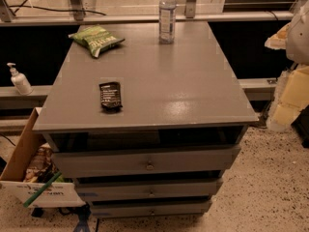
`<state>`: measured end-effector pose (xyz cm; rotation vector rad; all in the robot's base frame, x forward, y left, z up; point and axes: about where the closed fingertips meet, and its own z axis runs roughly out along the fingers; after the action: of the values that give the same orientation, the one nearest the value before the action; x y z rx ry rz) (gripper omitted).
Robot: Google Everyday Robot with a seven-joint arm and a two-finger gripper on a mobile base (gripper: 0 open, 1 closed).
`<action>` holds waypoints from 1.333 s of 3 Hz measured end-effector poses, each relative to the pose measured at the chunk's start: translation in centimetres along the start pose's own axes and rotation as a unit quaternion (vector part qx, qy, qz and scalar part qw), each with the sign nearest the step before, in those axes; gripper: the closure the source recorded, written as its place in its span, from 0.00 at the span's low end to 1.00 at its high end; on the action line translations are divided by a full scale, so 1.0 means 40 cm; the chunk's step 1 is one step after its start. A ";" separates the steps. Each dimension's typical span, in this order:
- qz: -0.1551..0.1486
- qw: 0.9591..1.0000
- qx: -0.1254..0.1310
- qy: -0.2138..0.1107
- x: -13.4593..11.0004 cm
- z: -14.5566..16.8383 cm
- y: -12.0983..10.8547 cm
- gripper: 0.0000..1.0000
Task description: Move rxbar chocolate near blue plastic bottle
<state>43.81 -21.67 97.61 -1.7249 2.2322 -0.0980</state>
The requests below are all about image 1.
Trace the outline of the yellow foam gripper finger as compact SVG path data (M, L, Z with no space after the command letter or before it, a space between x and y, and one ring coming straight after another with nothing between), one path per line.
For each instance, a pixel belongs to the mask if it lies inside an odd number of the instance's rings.
M285 49L286 39L290 24L287 23L281 29L279 29L274 35L269 37L265 42L265 47L270 49Z
M309 66L298 65L293 71L283 71L278 78L271 103L267 128L284 131L309 105Z

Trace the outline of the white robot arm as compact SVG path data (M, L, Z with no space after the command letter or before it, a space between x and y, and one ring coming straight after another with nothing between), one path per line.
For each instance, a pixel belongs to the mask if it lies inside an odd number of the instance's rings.
M303 4L291 22L267 39L265 47L285 49L293 65L277 80L267 128L284 131L309 105L309 7Z

